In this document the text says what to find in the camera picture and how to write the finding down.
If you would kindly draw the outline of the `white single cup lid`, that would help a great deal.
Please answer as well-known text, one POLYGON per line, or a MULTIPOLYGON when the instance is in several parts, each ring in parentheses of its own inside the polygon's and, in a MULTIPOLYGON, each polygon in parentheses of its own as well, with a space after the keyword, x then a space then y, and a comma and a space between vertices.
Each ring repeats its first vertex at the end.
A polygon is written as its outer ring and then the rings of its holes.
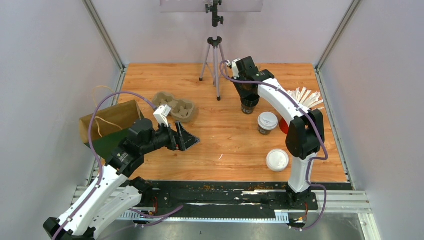
POLYGON ((279 120, 278 120, 277 116, 272 112, 262 112, 257 118, 257 122, 259 122, 259 121, 262 121, 262 122, 277 122, 279 124, 279 120))

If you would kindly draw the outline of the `brown coffee cup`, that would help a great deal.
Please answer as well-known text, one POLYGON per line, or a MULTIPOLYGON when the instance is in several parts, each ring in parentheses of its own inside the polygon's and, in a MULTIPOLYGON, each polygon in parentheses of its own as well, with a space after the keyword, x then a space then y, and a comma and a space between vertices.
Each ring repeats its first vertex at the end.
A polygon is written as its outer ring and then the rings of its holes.
POLYGON ((277 125, 277 122, 259 121, 257 130, 262 135, 269 135, 277 125))

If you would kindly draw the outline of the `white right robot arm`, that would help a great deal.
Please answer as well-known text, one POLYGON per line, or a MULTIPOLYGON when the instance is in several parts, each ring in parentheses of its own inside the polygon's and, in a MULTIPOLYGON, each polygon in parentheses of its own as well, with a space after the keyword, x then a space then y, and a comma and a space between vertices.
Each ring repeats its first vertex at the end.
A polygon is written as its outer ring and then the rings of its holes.
POLYGON ((270 71, 259 70, 250 56, 226 60, 224 64, 231 69, 230 81, 242 99, 258 97, 267 101, 288 124, 285 144, 293 160, 285 201, 290 208, 298 209, 311 191, 311 169, 320 150, 324 152, 321 159, 328 159, 322 112, 295 100, 270 71))

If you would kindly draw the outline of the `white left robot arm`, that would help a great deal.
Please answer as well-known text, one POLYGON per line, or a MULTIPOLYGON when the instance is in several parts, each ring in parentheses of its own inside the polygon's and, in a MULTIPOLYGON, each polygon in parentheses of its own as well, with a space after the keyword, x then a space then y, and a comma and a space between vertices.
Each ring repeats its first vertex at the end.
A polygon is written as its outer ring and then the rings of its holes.
POLYGON ((60 217, 45 221, 43 228, 51 239, 95 240, 130 208, 149 206, 153 187, 141 177, 131 180, 114 199, 109 198, 144 163, 145 155, 161 148, 184 152, 200 142, 179 121, 175 126, 172 130, 160 124, 155 130, 151 120, 136 120, 83 195, 60 217))

